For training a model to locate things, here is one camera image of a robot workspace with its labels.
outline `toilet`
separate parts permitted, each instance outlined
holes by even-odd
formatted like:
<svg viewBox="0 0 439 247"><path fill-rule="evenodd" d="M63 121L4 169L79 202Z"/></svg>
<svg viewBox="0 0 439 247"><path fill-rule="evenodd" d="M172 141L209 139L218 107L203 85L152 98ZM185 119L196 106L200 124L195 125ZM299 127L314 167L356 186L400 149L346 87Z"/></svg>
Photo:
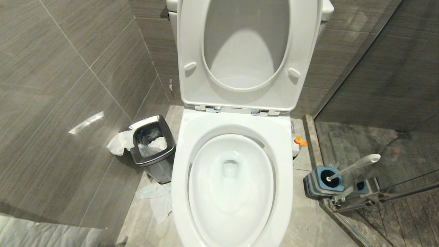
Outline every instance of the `toilet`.
<svg viewBox="0 0 439 247"><path fill-rule="evenodd" d="M322 1L183 0L172 207L185 247L277 247L293 202L291 122Z"/></svg>

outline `toilet lid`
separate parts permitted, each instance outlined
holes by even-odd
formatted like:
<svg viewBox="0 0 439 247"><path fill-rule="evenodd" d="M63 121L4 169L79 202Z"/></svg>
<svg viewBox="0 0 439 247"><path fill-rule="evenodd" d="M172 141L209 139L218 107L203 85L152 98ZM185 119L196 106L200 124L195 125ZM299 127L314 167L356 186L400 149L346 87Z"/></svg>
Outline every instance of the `toilet lid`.
<svg viewBox="0 0 439 247"><path fill-rule="evenodd" d="M291 111L308 71L321 8L320 0L180 1L182 100Z"/></svg>
<svg viewBox="0 0 439 247"><path fill-rule="evenodd" d="M273 204L271 162L248 137L224 134L198 151L189 176L189 204L211 247L247 247L258 238Z"/></svg>

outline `stainless steel trash can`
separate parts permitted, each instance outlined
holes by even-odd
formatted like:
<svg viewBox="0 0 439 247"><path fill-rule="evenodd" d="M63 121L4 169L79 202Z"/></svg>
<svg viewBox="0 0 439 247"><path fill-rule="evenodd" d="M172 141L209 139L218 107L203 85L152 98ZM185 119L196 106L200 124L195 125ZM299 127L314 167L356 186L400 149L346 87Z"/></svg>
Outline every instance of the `stainless steel trash can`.
<svg viewBox="0 0 439 247"><path fill-rule="evenodd" d="M130 126L135 129L134 147L130 150L134 162L159 184L171 182L176 145L171 130L161 115L152 116ZM164 137L166 149L151 152L148 145Z"/></svg>

